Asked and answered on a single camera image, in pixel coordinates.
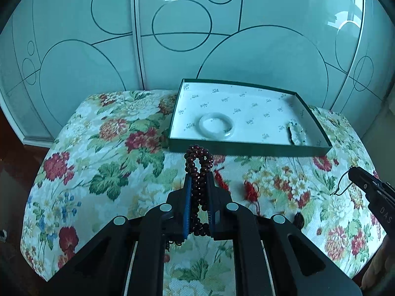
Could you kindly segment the person right hand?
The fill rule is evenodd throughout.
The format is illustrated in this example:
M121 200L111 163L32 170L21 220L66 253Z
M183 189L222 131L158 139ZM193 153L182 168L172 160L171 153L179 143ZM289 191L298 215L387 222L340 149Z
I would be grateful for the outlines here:
M394 266L394 245L384 240L372 259L361 280L361 289L373 287L382 271L389 271Z

